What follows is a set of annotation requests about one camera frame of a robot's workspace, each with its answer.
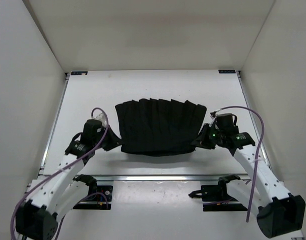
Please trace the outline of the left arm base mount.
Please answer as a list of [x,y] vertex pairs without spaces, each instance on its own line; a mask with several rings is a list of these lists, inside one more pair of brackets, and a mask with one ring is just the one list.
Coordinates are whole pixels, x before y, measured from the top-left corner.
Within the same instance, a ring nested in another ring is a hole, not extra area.
[[73,207],[75,210],[111,210],[113,182],[97,182],[97,189],[90,190],[87,199]]

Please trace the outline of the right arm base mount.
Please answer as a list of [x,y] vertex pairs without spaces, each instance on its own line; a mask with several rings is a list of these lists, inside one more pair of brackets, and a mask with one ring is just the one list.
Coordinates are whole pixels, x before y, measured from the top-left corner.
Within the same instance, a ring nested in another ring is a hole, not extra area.
[[201,185],[199,190],[192,191],[188,196],[202,200],[203,212],[245,212],[247,209],[227,191],[228,183],[239,180],[241,178],[236,174],[221,176],[217,185]]

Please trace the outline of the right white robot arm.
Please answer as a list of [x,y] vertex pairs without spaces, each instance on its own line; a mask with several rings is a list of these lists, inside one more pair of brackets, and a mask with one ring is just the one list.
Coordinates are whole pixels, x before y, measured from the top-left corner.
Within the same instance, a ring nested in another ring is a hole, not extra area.
[[251,179],[246,183],[236,174],[219,178],[217,185],[189,194],[191,198],[217,197],[220,202],[235,199],[255,215],[261,232],[267,238],[302,229],[306,203],[293,195],[260,159],[255,141],[247,132],[239,132],[237,116],[232,113],[211,114],[212,122],[204,124],[197,146],[213,150],[227,149]]

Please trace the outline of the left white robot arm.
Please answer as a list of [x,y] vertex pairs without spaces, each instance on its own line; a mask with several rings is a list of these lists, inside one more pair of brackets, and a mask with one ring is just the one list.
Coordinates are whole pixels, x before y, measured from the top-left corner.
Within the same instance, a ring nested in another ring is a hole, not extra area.
[[56,172],[34,186],[17,204],[11,230],[33,240],[51,240],[64,216],[83,198],[97,195],[96,180],[79,175],[95,151],[109,151],[120,139],[106,120],[92,118],[77,133],[64,152]]

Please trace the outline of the black pleated skirt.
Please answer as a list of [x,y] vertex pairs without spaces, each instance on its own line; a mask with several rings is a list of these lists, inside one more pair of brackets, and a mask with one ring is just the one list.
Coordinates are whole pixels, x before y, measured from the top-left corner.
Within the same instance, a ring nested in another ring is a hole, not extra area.
[[115,107],[121,151],[132,155],[166,157],[189,154],[207,108],[188,100],[130,100]]

